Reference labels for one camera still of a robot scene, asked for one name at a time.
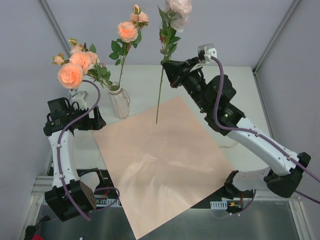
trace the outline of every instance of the gray wall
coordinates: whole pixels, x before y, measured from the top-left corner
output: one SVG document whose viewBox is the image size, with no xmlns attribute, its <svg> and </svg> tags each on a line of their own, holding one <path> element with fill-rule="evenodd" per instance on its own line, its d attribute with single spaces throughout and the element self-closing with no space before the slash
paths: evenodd
<svg viewBox="0 0 320 240">
<path fill-rule="evenodd" d="M 320 176 L 320 1 L 304 0 L 274 46 L 258 82 L 274 137 L 296 152 L 307 152 L 309 169 Z M 298 188 L 320 200 L 320 185 L 304 174 Z M 316 239 L 320 207 L 304 206 Z"/>
<path fill-rule="evenodd" d="M 111 40 L 118 37 L 117 26 L 128 21 L 134 4 L 145 8 L 150 25 L 143 30 L 142 42 L 127 57 L 128 64 L 161 61 L 157 5 L 165 0 L 47 0 L 66 38 L 94 42 L 107 64 L 114 61 Z M 197 47 L 214 43 L 225 66 L 251 66 L 268 44 L 292 0 L 193 0 L 189 17 L 173 58 L 185 60 L 197 55 Z"/>
<path fill-rule="evenodd" d="M 36 0 L 1 2 L 0 39 L 0 238 L 15 240 L 48 164 L 47 101 L 67 93 L 51 65 L 62 48 Z"/>
</svg>

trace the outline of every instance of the white vase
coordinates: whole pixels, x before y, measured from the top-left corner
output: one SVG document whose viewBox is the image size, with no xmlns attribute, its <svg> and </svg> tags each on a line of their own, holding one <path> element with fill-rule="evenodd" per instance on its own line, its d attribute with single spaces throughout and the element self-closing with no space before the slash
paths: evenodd
<svg viewBox="0 0 320 240">
<path fill-rule="evenodd" d="M 119 83 L 116 81 L 112 82 L 113 86 L 119 86 Z M 129 109 L 129 104 L 130 104 L 130 98 L 127 92 L 119 86 L 119 89 L 116 91 L 111 91 L 108 89 L 110 99 L 112 102 L 112 107 L 113 110 L 116 114 L 116 116 L 119 119 L 125 119 L 129 116 L 130 109 Z"/>
</svg>

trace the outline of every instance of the tabletop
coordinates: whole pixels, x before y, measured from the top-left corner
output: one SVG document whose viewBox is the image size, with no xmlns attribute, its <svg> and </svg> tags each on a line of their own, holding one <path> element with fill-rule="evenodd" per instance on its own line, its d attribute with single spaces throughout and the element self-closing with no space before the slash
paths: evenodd
<svg viewBox="0 0 320 240">
<path fill-rule="evenodd" d="M 119 79 L 120 72 L 119 66 L 107 65 L 107 68 L 112 74 L 110 80 L 117 81 Z M 266 119 L 251 68 L 226 66 L 223 69 L 224 74 L 229 76 L 232 86 L 237 92 L 230 102 L 243 111 L 244 114 L 255 125 L 257 125 L 261 131 L 266 135 L 269 135 Z M 219 68 L 217 66 L 205 66 L 203 68 L 203 73 L 204 78 L 208 83 L 215 76 L 219 75 Z M 121 86 L 127 91 L 130 97 L 130 116 L 142 113 L 157 105 L 160 76 L 160 65 L 126 65 L 124 67 Z M 101 91 L 101 98 L 98 106 L 102 118 L 107 124 L 113 124 L 121 121 L 114 113 L 107 89 L 103 89 L 100 85 L 98 86 Z M 79 91 L 86 91 L 88 93 L 88 97 L 86 99 L 88 107 L 91 107 L 96 102 L 98 93 L 90 84 L 83 83 L 80 86 Z M 217 143 L 235 170 L 254 171 L 267 167 L 259 157 L 254 155 L 244 146 L 213 131 L 204 120 L 206 115 L 204 113 L 200 113 L 199 108 L 188 95 L 187 91 L 183 87 L 171 88 L 168 79 L 165 76 L 163 78 L 160 102 L 163 103 L 169 101 L 177 96 L 181 96 L 186 102 L 192 113 L 197 117 L 212 139 Z M 74 132 L 74 140 L 74 157 L 77 169 L 107 169 L 92 131 L 76 130 Z"/>
</svg>

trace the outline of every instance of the white flower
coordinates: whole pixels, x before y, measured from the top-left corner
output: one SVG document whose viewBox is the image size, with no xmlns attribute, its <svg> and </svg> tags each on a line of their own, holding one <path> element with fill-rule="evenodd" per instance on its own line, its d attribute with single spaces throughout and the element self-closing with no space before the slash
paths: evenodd
<svg viewBox="0 0 320 240">
<path fill-rule="evenodd" d="M 165 3 L 166 10 L 169 7 L 172 11 L 179 13 L 183 18 L 186 18 L 192 10 L 191 0 L 165 0 Z"/>
<path fill-rule="evenodd" d="M 187 22 L 188 22 L 188 16 L 186 16 L 185 18 L 180 16 L 179 18 L 174 19 L 170 23 L 170 25 L 178 33 L 182 33 L 184 31 L 184 26 L 186 25 Z"/>
</svg>

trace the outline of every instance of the wrapping paper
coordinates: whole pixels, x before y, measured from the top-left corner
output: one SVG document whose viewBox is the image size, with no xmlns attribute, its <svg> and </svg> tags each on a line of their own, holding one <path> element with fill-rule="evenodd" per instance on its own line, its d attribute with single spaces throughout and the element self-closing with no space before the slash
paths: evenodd
<svg viewBox="0 0 320 240">
<path fill-rule="evenodd" d="M 94 131 L 134 236 L 139 239 L 221 188 L 233 170 L 177 97 Z"/>
</svg>

